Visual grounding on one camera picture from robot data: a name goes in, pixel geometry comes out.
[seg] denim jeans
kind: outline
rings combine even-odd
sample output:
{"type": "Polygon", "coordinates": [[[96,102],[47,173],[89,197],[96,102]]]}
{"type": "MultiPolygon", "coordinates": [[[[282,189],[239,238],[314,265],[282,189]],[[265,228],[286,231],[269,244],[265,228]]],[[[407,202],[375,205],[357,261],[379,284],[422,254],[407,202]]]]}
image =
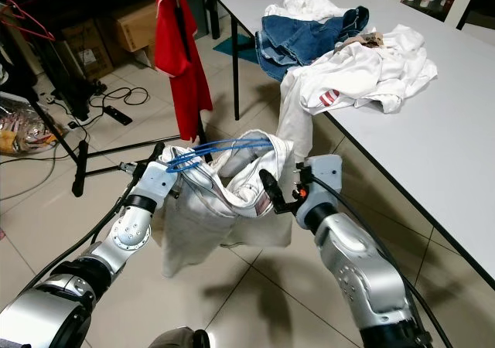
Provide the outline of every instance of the denim jeans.
{"type": "Polygon", "coordinates": [[[356,36],[368,19],[368,9],[363,6],[325,23],[278,15],[263,17],[263,29],[256,32],[255,40],[260,66],[269,76],[282,81],[289,67],[308,66],[333,50],[335,43],[356,36]]]}

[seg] clothes hanger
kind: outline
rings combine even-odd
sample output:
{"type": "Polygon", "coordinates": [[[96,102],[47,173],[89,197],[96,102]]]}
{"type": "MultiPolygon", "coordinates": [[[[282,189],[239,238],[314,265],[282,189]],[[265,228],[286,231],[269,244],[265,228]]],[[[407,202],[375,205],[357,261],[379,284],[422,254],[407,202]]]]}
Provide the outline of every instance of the clothes hanger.
{"type": "Polygon", "coordinates": [[[19,26],[14,25],[13,23],[10,23],[9,21],[7,21],[7,20],[5,20],[3,18],[0,18],[0,23],[1,24],[4,24],[6,26],[11,26],[11,27],[13,27],[13,28],[15,28],[15,29],[17,29],[19,31],[26,32],[26,33],[28,33],[30,35],[38,36],[38,37],[41,37],[43,39],[48,39],[49,41],[55,41],[55,36],[53,36],[53,34],[51,32],[48,32],[48,30],[45,28],[45,26],[42,25],[40,22],[38,22],[28,12],[24,11],[20,6],[18,6],[17,3],[14,0],[5,0],[5,6],[2,8],[2,10],[0,10],[0,16],[6,15],[5,12],[9,8],[14,8],[14,9],[16,9],[20,13],[20,14],[15,13],[15,10],[12,9],[11,16],[13,16],[13,17],[15,17],[17,19],[22,19],[22,20],[30,19],[38,27],[41,28],[41,30],[43,31],[43,33],[34,32],[34,31],[30,30],[30,29],[24,29],[22,27],[19,27],[19,26]]]}

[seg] red shirt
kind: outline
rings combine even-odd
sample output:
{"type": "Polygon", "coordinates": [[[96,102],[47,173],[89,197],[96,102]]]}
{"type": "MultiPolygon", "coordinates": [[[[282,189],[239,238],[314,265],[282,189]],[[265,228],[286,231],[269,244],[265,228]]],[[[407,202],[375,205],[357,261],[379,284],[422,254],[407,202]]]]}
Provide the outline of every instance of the red shirt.
{"type": "Polygon", "coordinates": [[[212,111],[210,90],[194,43],[197,31],[193,14],[186,0],[179,0],[186,26],[190,61],[176,19],[176,0],[156,0],[155,66],[170,78],[173,103],[176,109],[180,137],[193,140],[197,136],[198,116],[201,110],[212,111]]]}

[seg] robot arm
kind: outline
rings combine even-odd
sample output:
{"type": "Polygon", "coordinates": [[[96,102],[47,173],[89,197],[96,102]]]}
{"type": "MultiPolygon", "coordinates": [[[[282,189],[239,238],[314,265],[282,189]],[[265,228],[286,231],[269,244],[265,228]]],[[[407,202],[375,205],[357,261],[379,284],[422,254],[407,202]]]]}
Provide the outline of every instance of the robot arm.
{"type": "Polygon", "coordinates": [[[301,182],[293,194],[295,203],[285,203],[268,172],[260,172],[260,177],[275,212],[291,211],[299,226],[315,235],[321,259],[348,301],[365,348],[430,347],[431,337],[413,316],[413,301],[398,270],[365,230],[337,212],[335,196],[312,180],[316,176],[340,190],[341,164],[339,156],[324,155],[298,165],[301,182]]]}
{"type": "Polygon", "coordinates": [[[151,219],[176,181],[176,173],[149,162],[124,201],[122,215],[103,242],[22,293],[0,314],[0,347],[79,347],[91,313],[126,261],[149,240],[151,219]]]}
{"type": "MultiPolygon", "coordinates": [[[[44,282],[23,292],[0,313],[0,348],[77,348],[82,344],[97,301],[131,255],[148,242],[152,215],[177,179],[154,161],[157,155],[149,159],[145,170],[136,168],[139,174],[144,172],[105,240],[91,245],[75,261],[56,266],[44,282]]],[[[313,182],[316,176],[339,189],[340,165],[335,155],[307,159],[306,165],[299,166],[301,182],[294,203],[285,203],[268,172],[262,170],[260,177],[275,212],[291,211],[300,227],[315,234],[322,261],[349,302],[365,348],[431,347],[397,269],[381,256],[366,231],[337,212],[335,197],[313,182]]]]}

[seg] plastic bag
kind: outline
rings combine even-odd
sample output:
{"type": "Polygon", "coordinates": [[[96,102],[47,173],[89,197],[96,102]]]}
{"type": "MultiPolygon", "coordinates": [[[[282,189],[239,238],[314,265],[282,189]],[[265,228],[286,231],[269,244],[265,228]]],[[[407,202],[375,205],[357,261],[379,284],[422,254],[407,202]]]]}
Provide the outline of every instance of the plastic bag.
{"type": "MultiPolygon", "coordinates": [[[[48,110],[40,106],[46,116],[51,118],[48,110]]],[[[53,124],[61,135],[67,133],[60,124],[55,121],[53,124]]],[[[25,98],[0,92],[0,153],[10,155],[37,153],[55,145],[55,135],[45,126],[41,117],[25,98]]]]}

